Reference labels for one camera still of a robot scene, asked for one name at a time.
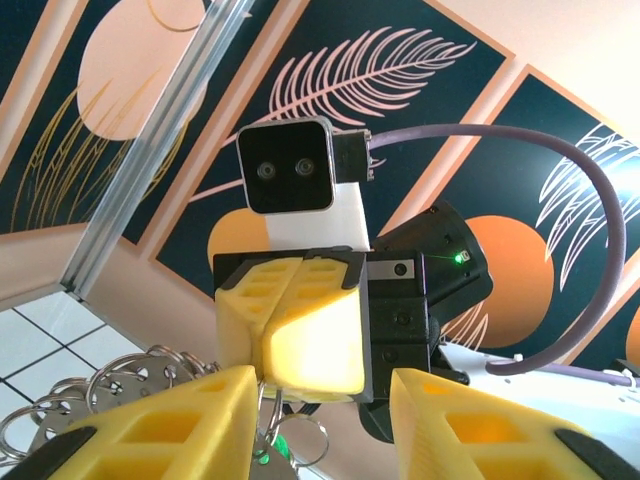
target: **tiled wall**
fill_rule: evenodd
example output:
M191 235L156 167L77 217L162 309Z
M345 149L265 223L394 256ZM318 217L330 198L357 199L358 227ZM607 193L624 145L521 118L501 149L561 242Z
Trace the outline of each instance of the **tiled wall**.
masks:
M64 293L0 312L0 419L69 377L89 377L107 362L141 349ZM37 430L23 417L7 432L26 450ZM8 468L0 468L0 476Z

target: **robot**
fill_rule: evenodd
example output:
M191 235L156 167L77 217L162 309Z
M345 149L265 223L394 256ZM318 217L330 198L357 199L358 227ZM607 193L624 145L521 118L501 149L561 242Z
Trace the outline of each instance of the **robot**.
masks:
M369 244L370 142L320 117L242 129L247 203L271 244L213 259L222 370L74 423L5 478L259 478L290 464L278 428L283 411L306 416L299 402L357 403L401 479L640 478L576 424L470 388L440 326L491 293L487 261L447 203Z

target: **camera lens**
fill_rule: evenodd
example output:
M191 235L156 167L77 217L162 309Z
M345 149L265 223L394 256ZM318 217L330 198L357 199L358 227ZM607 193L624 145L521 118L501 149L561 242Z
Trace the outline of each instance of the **camera lens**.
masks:
M258 167L258 176L263 180L271 180L276 176L276 167L271 162L263 162Z
M309 160L308 158L298 160L298 163L296 163L296 172L301 177L308 177L313 173L315 168L316 166L313 163L313 160Z

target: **painted mural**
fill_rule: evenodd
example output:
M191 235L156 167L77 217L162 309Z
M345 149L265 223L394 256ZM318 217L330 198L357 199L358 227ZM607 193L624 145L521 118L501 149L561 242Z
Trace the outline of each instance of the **painted mural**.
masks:
M458 122L504 61L503 53L423 0L393 9L384 0L312 0L234 132L314 114L342 130ZM229 212L238 227L247 216L234 141L235 134L227 138L157 257L208 295L214 227ZM375 180L362 186L373 236L443 142L381 149Z
M130 222L131 242L139 240L275 4L256 2L244 19ZM90 219L209 5L215 7L203 0L88 2L0 183L7 206L0 210L0 234Z
M0 68L0 102L11 83L27 44L31 39L47 0L3 0L0 15L0 45L2 46L2 68Z
M591 155L619 194L628 264L637 262L632 256L640 249L638 146L533 75L494 123L540 130ZM586 176L546 149L483 138L440 197L468 219L495 282L491 296L446 325L445 333L492 353L525 356L562 335L590 300L604 267L602 205ZM637 334L628 347L627 336L639 302L636 293L575 363L606 368L615 358L637 358Z

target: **yellow 3d-printed part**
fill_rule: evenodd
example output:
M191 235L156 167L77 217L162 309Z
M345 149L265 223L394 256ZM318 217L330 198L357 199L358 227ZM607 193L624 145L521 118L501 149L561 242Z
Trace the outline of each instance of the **yellow 3d-printed part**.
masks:
M262 378L262 334L302 257L255 265L232 288L216 291L218 362L253 365Z
M264 329L268 384L298 391L299 397L307 391L306 401L346 401L362 392L360 289L344 288L348 267L320 257L305 259L298 267Z
M579 427L464 385L396 369L390 407L401 480L600 478L554 435Z
M51 480L245 480L257 421L251 366L74 423L97 432Z

